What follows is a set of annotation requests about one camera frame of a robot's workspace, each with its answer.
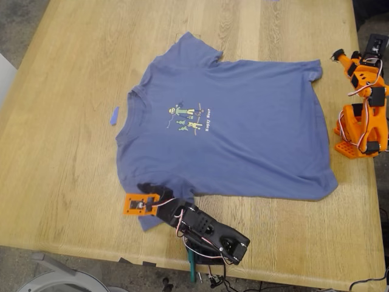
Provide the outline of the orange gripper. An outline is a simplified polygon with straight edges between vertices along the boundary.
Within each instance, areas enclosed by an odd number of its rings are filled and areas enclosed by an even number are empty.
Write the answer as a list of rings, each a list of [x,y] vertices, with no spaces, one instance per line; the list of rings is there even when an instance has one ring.
[[[354,51],[348,58],[343,49],[338,49],[332,54],[331,60],[340,62],[355,90],[384,86],[383,62],[380,58],[363,58],[359,51]]]

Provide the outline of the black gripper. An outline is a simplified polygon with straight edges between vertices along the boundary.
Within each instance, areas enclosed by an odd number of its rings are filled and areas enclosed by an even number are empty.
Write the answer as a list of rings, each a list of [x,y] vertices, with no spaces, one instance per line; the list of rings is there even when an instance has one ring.
[[[137,188],[142,193],[157,193],[160,196],[160,203],[164,204],[157,208],[157,217],[171,227],[177,226],[181,210],[195,202],[193,198],[175,198],[173,191],[166,186],[155,186],[146,182],[138,183]]]

